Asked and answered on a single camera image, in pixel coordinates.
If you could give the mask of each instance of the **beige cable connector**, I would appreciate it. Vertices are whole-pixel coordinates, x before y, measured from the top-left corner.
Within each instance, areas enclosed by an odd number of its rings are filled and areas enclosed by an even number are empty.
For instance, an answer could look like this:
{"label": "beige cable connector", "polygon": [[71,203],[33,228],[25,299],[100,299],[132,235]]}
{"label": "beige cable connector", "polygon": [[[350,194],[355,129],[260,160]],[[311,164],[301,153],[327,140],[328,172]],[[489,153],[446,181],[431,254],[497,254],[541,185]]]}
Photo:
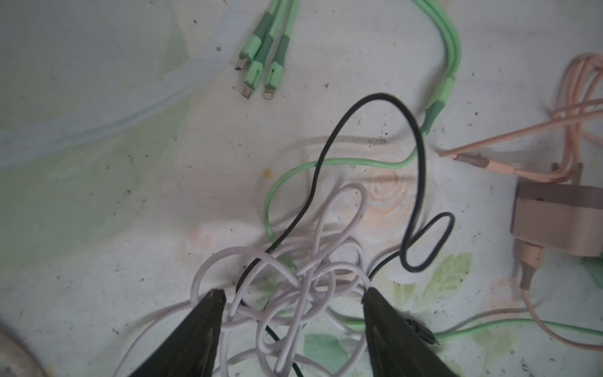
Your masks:
{"label": "beige cable connector", "polygon": [[545,248],[539,245],[534,245],[529,242],[523,243],[522,255],[520,258],[522,264],[522,281],[519,283],[519,288],[529,291],[532,277],[536,270],[542,264],[542,254]]}
{"label": "beige cable connector", "polygon": [[544,322],[542,322],[542,320],[540,319],[538,314],[536,314],[534,305],[530,301],[528,291],[530,288],[530,283],[532,282],[532,278],[534,277],[534,273],[536,272],[536,270],[538,270],[538,268],[540,268],[540,265],[542,264],[542,256],[543,256],[544,249],[545,248],[542,246],[531,244],[529,242],[524,242],[522,255],[520,257],[521,264],[522,264],[522,280],[519,283],[519,288],[521,288],[521,290],[522,290],[523,301],[525,302],[530,315],[532,316],[532,318],[534,319],[536,324],[545,333],[550,335],[552,338],[562,342],[563,344],[566,344],[568,346],[572,346],[572,347],[575,347],[575,348],[578,348],[581,350],[602,352],[603,345],[579,343],[577,341],[573,341],[573,340],[564,338],[564,337],[560,336],[559,334],[557,334],[556,332],[553,332],[553,330],[549,329],[544,324]]}

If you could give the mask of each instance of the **light green cable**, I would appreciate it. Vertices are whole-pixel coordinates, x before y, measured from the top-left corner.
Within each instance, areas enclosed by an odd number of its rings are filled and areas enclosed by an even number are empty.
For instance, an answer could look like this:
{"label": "light green cable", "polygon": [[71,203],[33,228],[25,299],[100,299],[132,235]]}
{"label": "light green cable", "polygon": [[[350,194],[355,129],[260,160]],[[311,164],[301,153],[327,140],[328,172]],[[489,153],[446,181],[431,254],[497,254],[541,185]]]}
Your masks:
{"label": "light green cable", "polygon": [[270,26],[270,30],[268,34],[264,37],[262,41],[262,46],[254,57],[253,61],[249,65],[249,70],[245,75],[245,89],[243,90],[243,95],[247,98],[251,95],[251,92],[254,91],[260,82],[260,76],[264,71],[264,64],[266,64],[266,58],[268,57],[268,53],[270,52],[270,48],[274,42],[274,35],[280,27],[280,24],[283,22],[283,18],[285,17],[285,11],[289,5],[289,0],[280,0],[279,6],[277,7],[276,14],[274,15],[274,20],[272,25]]}
{"label": "light green cable", "polygon": [[[364,320],[362,318],[348,317],[345,315],[341,315],[337,312],[334,312],[332,310],[329,310],[329,312],[332,315],[334,315],[337,319],[339,319],[342,324],[346,325],[350,329],[355,330],[355,331],[364,331],[365,326],[364,326]],[[547,326],[552,327],[552,328],[579,332],[579,333],[586,334],[586,335],[594,335],[596,337],[603,337],[603,331],[582,328],[579,326],[565,325],[564,323],[557,323],[557,322],[550,322],[550,321],[543,321],[543,322]],[[533,325],[533,324],[535,324],[535,321],[530,318],[508,318],[508,319],[503,319],[503,320],[496,320],[496,321],[481,323],[479,325],[475,325],[470,328],[466,328],[466,329],[462,329],[462,330],[456,330],[456,331],[446,332],[443,334],[438,334],[438,335],[436,335],[436,337],[437,337],[438,341],[444,341],[444,340],[448,340],[448,339],[452,339],[452,338],[458,338],[458,337],[462,337],[465,335],[470,335],[470,334],[473,334],[480,330],[497,327],[497,326]]]}
{"label": "light green cable", "polygon": [[[550,321],[543,321],[543,323],[552,328],[579,332],[581,334],[594,335],[596,337],[603,337],[603,331],[599,331],[599,330],[581,328],[579,326],[565,325],[564,323],[557,323],[557,322],[550,322]],[[496,320],[496,321],[481,323],[480,325],[476,325],[476,326],[473,326],[473,327],[470,327],[467,329],[463,329],[463,330],[448,332],[446,334],[438,335],[437,338],[438,338],[438,340],[442,341],[442,340],[447,340],[447,339],[451,339],[451,338],[462,337],[464,335],[473,334],[474,332],[477,332],[477,331],[480,331],[483,329],[487,329],[487,328],[496,327],[496,326],[532,325],[532,324],[536,324],[536,322],[533,319],[509,318],[509,319],[505,319],[505,320]]]}
{"label": "light green cable", "polygon": [[[449,74],[451,72],[456,72],[454,69],[458,69],[458,65],[461,61],[461,50],[460,50],[460,40],[458,38],[458,33],[452,21],[446,16],[444,11],[437,5],[431,4],[428,0],[413,0],[415,4],[417,4],[427,15],[434,21],[438,29],[440,30],[440,34],[444,39],[444,43],[446,44],[447,51],[447,59],[449,68],[446,69],[446,72]],[[454,80],[452,81],[442,81],[442,83],[438,86],[436,91],[434,92],[433,98],[436,99],[433,103],[430,101],[430,106],[425,111],[425,120],[421,127],[421,131],[423,137],[425,137],[429,131],[431,130],[431,126],[435,121],[435,118],[442,110],[445,105],[446,98],[450,94],[452,90],[452,85],[454,84]],[[417,150],[413,150],[412,153],[401,162],[382,162],[376,160],[369,159],[354,159],[354,158],[340,158],[340,159],[325,159],[323,165],[363,165],[363,166],[371,166],[377,168],[385,168],[385,169],[401,169],[408,166],[417,156]],[[300,165],[292,170],[289,170],[287,173],[282,175],[274,185],[270,189],[266,197],[266,201],[264,202],[264,226],[266,227],[266,232],[270,241],[274,242],[276,237],[274,236],[274,232],[272,230],[272,225],[270,223],[270,204],[276,192],[279,188],[292,176],[301,173],[302,171],[306,171],[316,167],[317,162],[308,162],[303,165]]]}
{"label": "light green cable", "polygon": [[279,6],[279,0],[272,0],[270,2],[270,8],[268,9],[268,11],[270,12],[270,14],[274,14],[274,12],[276,12],[276,8]]}
{"label": "light green cable", "polygon": [[274,12],[279,6],[279,1],[280,0],[272,0],[270,2],[270,8],[268,8],[268,10],[264,12],[264,15],[262,16],[262,19],[260,20],[259,24],[256,26],[253,33],[249,35],[247,43],[239,53],[239,61],[235,66],[236,70],[243,69],[247,62],[252,61],[255,58],[257,52],[260,50],[260,47],[262,46],[262,41],[266,36],[270,25],[272,25],[272,21],[274,20]]}
{"label": "light green cable", "polygon": [[454,43],[452,42],[452,36],[450,35],[448,24],[442,20],[440,15],[430,6],[430,4],[428,4],[426,0],[412,0],[412,2],[421,8],[440,30],[440,34],[444,39],[447,53],[447,67],[444,76],[448,76],[450,72],[452,72],[452,66],[454,65],[455,60],[455,48]]}
{"label": "light green cable", "polygon": [[281,22],[283,22],[283,18],[285,17],[285,10],[287,9],[288,5],[289,0],[280,0],[279,8],[277,9],[276,15],[274,16],[274,22],[272,23],[272,26],[270,26],[270,30],[268,32],[268,35],[270,35],[272,38],[274,38],[274,35],[278,31]]}
{"label": "light green cable", "polygon": [[271,100],[274,96],[274,92],[279,88],[283,72],[285,71],[285,55],[287,53],[287,47],[289,47],[291,31],[293,29],[293,24],[295,23],[295,15],[300,3],[299,0],[292,1],[289,16],[287,17],[287,23],[285,24],[285,31],[280,37],[279,47],[276,49],[272,64],[270,64],[270,70],[266,76],[266,91],[264,92],[264,98],[267,100]]}
{"label": "light green cable", "polygon": [[291,31],[293,30],[293,24],[295,23],[295,16],[297,15],[297,9],[299,8],[300,0],[293,0],[291,3],[291,10],[289,11],[289,17],[287,18],[287,23],[285,24],[285,31],[283,32],[286,36],[291,36]]}
{"label": "light green cable", "polygon": [[[343,158],[343,159],[325,159],[323,161],[323,166],[326,165],[362,165],[362,166],[372,166],[375,168],[383,168],[383,169],[402,169],[408,166],[414,159],[417,157],[416,148],[412,150],[412,153],[404,160],[400,162],[384,162],[370,159],[354,159],[354,158]],[[296,168],[289,170],[287,173],[284,173],[280,178],[274,182],[270,192],[266,196],[266,201],[264,202],[264,225],[266,227],[266,232],[268,233],[268,237],[271,242],[276,241],[276,237],[274,236],[274,232],[272,230],[272,225],[270,224],[270,203],[274,199],[276,192],[279,188],[292,176],[301,173],[302,171],[306,171],[316,167],[317,162],[307,162],[303,165],[300,165]]]}

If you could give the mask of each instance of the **metal connector pin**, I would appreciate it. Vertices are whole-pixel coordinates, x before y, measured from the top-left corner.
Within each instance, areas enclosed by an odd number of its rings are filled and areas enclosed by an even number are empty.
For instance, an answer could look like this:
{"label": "metal connector pin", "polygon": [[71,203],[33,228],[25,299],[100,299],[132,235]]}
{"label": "metal connector pin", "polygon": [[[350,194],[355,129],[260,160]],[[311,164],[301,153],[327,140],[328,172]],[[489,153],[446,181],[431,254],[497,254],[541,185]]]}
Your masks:
{"label": "metal connector pin", "polygon": [[276,91],[276,89],[266,89],[264,91],[264,98],[266,98],[267,100],[272,100],[272,97],[274,97],[274,92]]}
{"label": "metal connector pin", "polygon": [[252,93],[253,89],[249,85],[245,85],[245,88],[241,92],[241,94],[243,94],[243,97],[245,97],[246,99],[249,99]]}
{"label": "metal connector pin", "polygon": [[247,64],[247,58],[246,58],[246,57],[239,59],[239,60],[236,62],[236,65],[235,65],[235,70],[236,70],[236,71],[240,71],[241,69],[243,69],[243,67],[244,67],[246,64]]}

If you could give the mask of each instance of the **white cable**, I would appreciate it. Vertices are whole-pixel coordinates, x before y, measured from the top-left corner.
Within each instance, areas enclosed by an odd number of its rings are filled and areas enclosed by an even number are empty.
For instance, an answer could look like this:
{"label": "white cable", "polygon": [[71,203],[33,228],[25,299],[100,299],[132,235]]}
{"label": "white cable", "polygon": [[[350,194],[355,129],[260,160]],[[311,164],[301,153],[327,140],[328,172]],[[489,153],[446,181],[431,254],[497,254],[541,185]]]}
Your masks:
{"label": "white cable", "polygon": [[[322,237],[324,224],[335,201],[343,193],[352,190],[359,191],[361,198],[360,204],[358,204],[358,210],[353,219],[340,233]],[[219,374],[222,377],[229,377],[229,366],[247,360],[253,357],[254,354],[257,356],[260,367],[267,377],[288,376],[293,362],[312,367],[320,376],[340,377],[346,374],[364,352],[367,346],[366,337],[365,334],[356,332],[341,323],[326,309],[333,298],[352,292],[361,295],[371,286],[371,282],[367,276],[364,251],[356,241],[350,239],[351,233],[358,223],[360,223],[367,210],[367,201],[368,192],[364,186],[359,183],[345,185],[325,203],[311,243],[307,242],[307,240],[305,242],[288,243],[282,245],[271,255],[266,254],[262,250],[244,246],[229,247],[212,255],[195,274],[191,287],[190,301],[179,304],[176,309],[167,312],[156,321],[152,322],[152,324],[150,324],[149,327],[147,327],[134,341],[132,346],[130,346],[130,349],[126,352],[124,359],[119,364],[113,377],[122,377],[129,357],[140,343],[141,339],[145,337],[152,328],[175,312],[182,311],[187,307],[193,308],[199,303],[200,297],[203,296],[199,295],[201,280],[213,264],[221,259],[235,255],[259,258],[261,261],[251,269],[245,280],[243,280],[241,287],[235,294],[232,302],[227,303],[225,306],[227,315],[222,323],[219,336],[219,367],[214,370],[213,375],[216,376]],[[341,261],[332,262],[329,259],[329,257],[341,247],[348,248],[349,246],[353,246],[357,252],[358,264]],[[292,273],[285,264],[277,259],[278,256],[289,252],[305,253],[307,255],[306,259],[301,263],[301,267],[295,273]],[[255,277],[268,265],[276,269],[285,278],[285,281],[277,286],[263,311],[257,311],[242,306],[241,300],[243,294],[247,292]],[[352,280],[336,279],[335,271],[348,271],[349,273],[353,273],[355,277]],[[326,287],[326,290],[317,290],[317,287]],[[278,313],[283,310],[293,308],[293,317],[278,316]],[[358,344],[352,352],[350,359],[334,374],[329,373],[324,367],[297,354],[295,351],[304,326],[318,315],[325,316],[338,330],[350,336],[352,339],[358,340]],[[227,351],[231,331],[242,326],[251,325],[252,323],[256,325],[255,349],[249,349],[228,358]],[[267,344],[264,342],[264,331],[268,325],[288,326],[289,329],[287,335],[275,343]],[[270,367],[268,364],[268,357],[276,357],[277,360],[274,367]]]}

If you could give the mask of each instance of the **cable strain relief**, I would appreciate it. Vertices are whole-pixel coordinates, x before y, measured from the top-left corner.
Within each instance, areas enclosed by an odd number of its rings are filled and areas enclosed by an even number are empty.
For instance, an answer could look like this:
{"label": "cable strain relief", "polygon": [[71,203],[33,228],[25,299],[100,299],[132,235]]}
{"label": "cable strain relief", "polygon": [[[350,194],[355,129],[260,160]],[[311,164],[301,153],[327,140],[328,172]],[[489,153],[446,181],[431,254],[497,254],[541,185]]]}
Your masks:
{"label": "cable strain relief", "polygon": [[427,109],[425,109],[425,119],[423,120],[423,125],[421,126],[421,132],[424,135],[429,134],[431,127],[434,125],[435,119],[444,109],[445,105],[446,104],[442,101],[435,101]]}
{"label": "cable strain relief", "polygon": [[522,262],[522,280],[519,282],[519,288],[524,291],[529,291],[535,272],[536,268],[529,265],[527,262]]}
{"label": "cable strain relief", "polygon": [[490,160],[484,156],[478,156],[477,154],[459,153],[456,155],[455,160],[460,162],[466,162],[470,165],[478,168],[486,168],[490,164]]}
{"label": "cable strain relief", "polygon": [[262,20],[256,26],[256,29],[253,31],[253,34],[258,36],[258,38],[263,39],[266,36],[266,33],[270,29],[272,25],[272,21],[274,20],[274,16],[269,11],[266,11],[262,16]]}
{"label": "cable strain relief", "polygon": [[452,76],[446,76],[440,81],[438,86],[435,87],[434,92],[431,93],[431,98],[429,99],[429,103],[427,107],[430,107],[434,102],[441,101],[446,105],[448,102],[448,98],[450,98],[450,93],[452,93],[452,88],[454,88],[456,80]]}

